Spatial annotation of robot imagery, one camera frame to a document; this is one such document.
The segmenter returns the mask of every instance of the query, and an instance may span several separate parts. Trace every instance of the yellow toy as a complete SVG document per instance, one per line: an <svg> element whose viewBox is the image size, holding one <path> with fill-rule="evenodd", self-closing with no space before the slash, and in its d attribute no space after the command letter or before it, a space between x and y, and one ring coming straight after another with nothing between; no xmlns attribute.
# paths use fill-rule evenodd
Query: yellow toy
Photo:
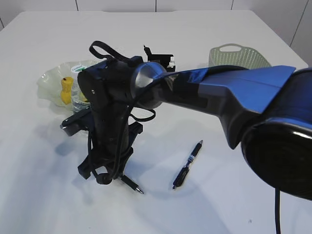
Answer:
<svg viewBox="0 0 312 234"><path fill-rule="evenodd" d="M83 102L89 102L88 99L86 99L86 97L83 95L83 93L80 93L80 99L83 101Z"/></svg>
<svg viewBox="0 0 312 234"><path fill-rule="evenodd" d="M71 94L72 94L72 86L74 83L74 79L71 77L64 77L61 80L62 91L60 93L60 99L67 105L72 102Z"/></svg>

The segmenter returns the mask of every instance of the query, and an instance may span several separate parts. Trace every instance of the black object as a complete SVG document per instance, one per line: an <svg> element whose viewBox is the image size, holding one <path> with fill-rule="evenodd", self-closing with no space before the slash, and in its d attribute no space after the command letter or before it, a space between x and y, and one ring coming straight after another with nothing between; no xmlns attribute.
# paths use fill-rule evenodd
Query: black object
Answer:
<svg viewBox="0 0 312 234"><path fill-rule="evenodd" d="M61 127L67 133L68 136L72 136L73 134L77 133L80 130L89 131L88 137L89 153L86 159L78 166L78 172L83 178L88 179L93 170L93 174L97 179L97 183L109 184L112 181L112 179L108 177L108 174L113 171L114 158L107 156L104 151L99 150L99 148L97 147L91 149L91 140L94 145L96 145L97 143L95 137L93 136L94 137L93 139L91 137L92 132L94 130L94 120L91 114L91 110L87 108L85 110L79 111L78 113L75 113L68 119L64 120ZM119 173L121 174L123 173L127 160L133 153L133 148L131 146L137 135L143 132L143 126L138 122L134 122L133 124L129 125L128 130L129 130L129 139L128 139L129 145L127 150L124 151L124 153L121 155L118 168ZM108 174L103 173L98 175L96 173L95 169L102 166L106 168Z"/></svg>
<svg viewBox="0 0 312 234"><path fill-rule="evenodd" d="M281 234L280 224L280 191L275 189L275 229L276 234Z"/></svg>
<svg viewBox="0 0 312 234"><path fill-rule="evenodd" d="M170 61L174 62L174 55L152 54L151 49L146 46L144 46L144 51L149 62L158 62L167 72L176 71L176 65L169 66Z"/></svg>
<svg viewBox="0 0 312 234"><path fill-rule="evenodd" d="M245 160L259 177L312 200L312 69L293 73L289 66L218 66L169 73L159 63L124 57L103 42L95 42L90 51L106 59L78 75L91 103L92 161L110 162L99 182L117 178L129 158L131 110L167 102L217 116L228 145L234 149L241 142ZM69 135L90 122L85 112L78 114L65 128Z"/></svg>
<svg viewBox="0 0 312 234"><path fill-rule="evenodd" d="M120 178L125 184L127 184L134 191L144 194L143 190L136 183L134 183L130 178L128 178L126 175L121 175Z"/></svg>
<svg viewBox="0 0 312 234"><path fill-rule="evenodd" d="M190 167L191 163L194 161L195 157L197 156L202 144L203 144L203 141L201 140L199 143L197 143L197 145L195 146L195 148L191 152L191 155L187 159L187 163L181 169L181 171L179 172L179 174L177 175L177 177L174 180L173 187L172 187L173 190L176 189L177 187L182 186L182 184L185 180L185 177L190 170L189 167Z"/></svg>
<svg viewBox="0 0 312 234"><path fill-rule="evenodd" d="M184 179L185 179L185 177L189 171L190 171L190 169L188 167L183 167L181 169L181 171L179 172L179 174L177 175L177 177L174 180L173 187L172 187L173 190L182 186Z"/></svg>

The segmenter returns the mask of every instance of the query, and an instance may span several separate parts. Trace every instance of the table surface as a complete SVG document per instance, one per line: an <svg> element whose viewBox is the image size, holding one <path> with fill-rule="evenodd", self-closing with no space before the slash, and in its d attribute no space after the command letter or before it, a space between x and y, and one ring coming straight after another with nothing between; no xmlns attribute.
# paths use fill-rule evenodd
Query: table surface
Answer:
<svg viewBox="0 0 312 234"><path fill-rule="evenodd" d="M87 138L65 135L59 125L70 113L38 99L36 81L62 62L93 59L94 40L128 57L146 59L144 44L172 53L177 70L207 66L209 50L225 43L253 47L271 65L307 67L251 11L21 13L0 32L1 233L273 234L274 189L204 113L162 104L144 123L125 173L145 195L118 180L101 186L79 176ZM185 185L172 191L201 139ZM312 203L282 194L284 234L309 233L311 218Z"/></svg>

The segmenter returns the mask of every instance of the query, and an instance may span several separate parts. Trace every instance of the black wire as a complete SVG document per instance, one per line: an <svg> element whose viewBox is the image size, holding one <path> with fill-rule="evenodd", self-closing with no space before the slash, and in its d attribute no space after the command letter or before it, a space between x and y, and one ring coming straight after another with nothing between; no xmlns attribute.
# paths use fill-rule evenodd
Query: black wire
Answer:
<svg viewBox="0 0 312 234"><path fill-rule="evenodd" d="M88 162L89 162L89 167L91 169L92 174L96 178L98 176L93 164L92 164L92 158L91 158L91 141L92 141L92 131L89 130L88 134Z"/></svg>
<svg viewBox="0 0 312 234"><path fill-rule="evenodd" d="M276 228L276 234L281 234L280 191L278 189L275 189L275 228Z"/></svg>
<svg viewBox="0 0 312 234"><path fill-rule="evenodd" d="M121 123L120 126L120 130L119 130L119 134L118 134L118 140L117 140L117 147L116 147L116 154L115 154L115 163L114 163L114 168L113 168L113 172L110 174L110 178L109 179L113 179L114 177L117 176L118 174L118 170L119 170L119 163L120 163L120 154L121 154L121 143L123 141L124 138L124 129L126 127L126 124L128 123L128 118L131 114L132 109L134 108L135 104L152 88L154 88L156 85L160 84L160 82L163 80L163 78L159 78L156 81L150 83L149 85L147 85L143 91L141 93L139 93L134 100L130 103L130 105L128 106L124 117L123 117L123 121Z"/></svg>
<svg viewBox="0 0 312 234"><path fill-rule="evenodd" d="M1 18L0 18L0 23L1 23L2 27L4 28L4 24L3 24L3 22L2 22L2 19L1 19Z"/></svg>
<svg viewBox="0 0 312 234"><path fill-rule="evenodd" d="M147 111L153 113L153 115L150 116L150 117L147 117L147 118L138 118L138 117L136 117L136 116L130 114L129 117L132 117L132 118L133 118L135 121L137 121L137 122L148 122L148 121L153 120L153 119L156 117L156 111L154 111L154 110L149 110L149 109L144 109L144 110L147 110Z"/></svg>
<svg viewBox="0 0 312 234"><path fill-rule="evenodd" d="M292 41L291 41L291 43L289 44L289 46L292 46L292 44L293 44L293 40L294 40L295 37L296 37L297 31L298 31L299 26L300 26L300 23L301 23L301 21L302 21L303 15L304 15L304 13L305 13L305 11L306 11L306 9L307 9L308 3L309 3L309 0L307 0L306 5L304 6L304 9L303 9L303 11L302 11L302 15L301 15L301 17L300 17L300 20L299 20L299 22L298 22L298 25L297 25L296 30L295 30L295 32L294 32L294 34L293 34L293 37L292 37Z"/></svg>

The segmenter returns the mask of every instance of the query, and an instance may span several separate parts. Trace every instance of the plastic basket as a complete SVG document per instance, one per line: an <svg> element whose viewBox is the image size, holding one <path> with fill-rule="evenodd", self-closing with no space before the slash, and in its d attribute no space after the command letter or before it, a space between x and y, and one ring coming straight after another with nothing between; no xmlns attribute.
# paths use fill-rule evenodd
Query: plastic basket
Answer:
<svg viewBox="0 0 312 234"><path fill-rule="evenodd" d="M227 46L238 47L237 51L221 51ZM269 62L257 50L238 44L225 44L212 48L209 53L209 67L219 65L235 65L248 69L271 67Z"/></svg>

